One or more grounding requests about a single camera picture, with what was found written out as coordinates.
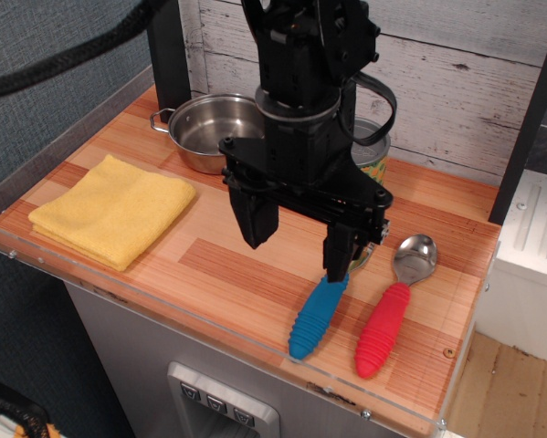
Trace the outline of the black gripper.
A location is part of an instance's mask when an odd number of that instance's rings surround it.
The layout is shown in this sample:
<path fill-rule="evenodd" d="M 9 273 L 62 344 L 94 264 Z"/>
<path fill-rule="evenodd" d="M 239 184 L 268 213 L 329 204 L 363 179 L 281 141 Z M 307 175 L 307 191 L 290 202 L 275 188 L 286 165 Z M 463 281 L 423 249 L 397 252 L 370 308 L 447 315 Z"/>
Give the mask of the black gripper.
<path fill-rule="evenodd" d="M 355 117 L 320 120 L 264 119 L 262 138 L 219 143 L 229 200 L 245 242 L 253 249 L 278 231 L 284 207 L 328 226 L 323 267 L 329 283 L 342 282 L 364 246 L 389 233 L 386 210 L 393 196 L 354 163 L 354 142 L 371 146 L 388 132 L 353 134 Z"/>

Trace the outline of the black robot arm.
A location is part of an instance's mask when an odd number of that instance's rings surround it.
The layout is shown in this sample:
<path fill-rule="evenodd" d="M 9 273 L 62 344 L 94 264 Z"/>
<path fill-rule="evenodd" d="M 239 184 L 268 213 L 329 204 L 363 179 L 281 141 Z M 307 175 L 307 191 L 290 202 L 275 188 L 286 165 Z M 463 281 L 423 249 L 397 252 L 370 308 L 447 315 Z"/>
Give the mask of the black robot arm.
<path fill-rule="evenodd" d="M 252 247 L 278 229 L 287 208 L 326 224 L 323 266 L 330 282 L 388 233 L 393 197 L 354 163 L 356 90 L 396 103 L 364 68 L 377 58 L 380 30 L 363 1 L 246 1 L 258 47 L 255 102 L 261 138 L 227 138 L 224 181 L 237 223 Z"/>

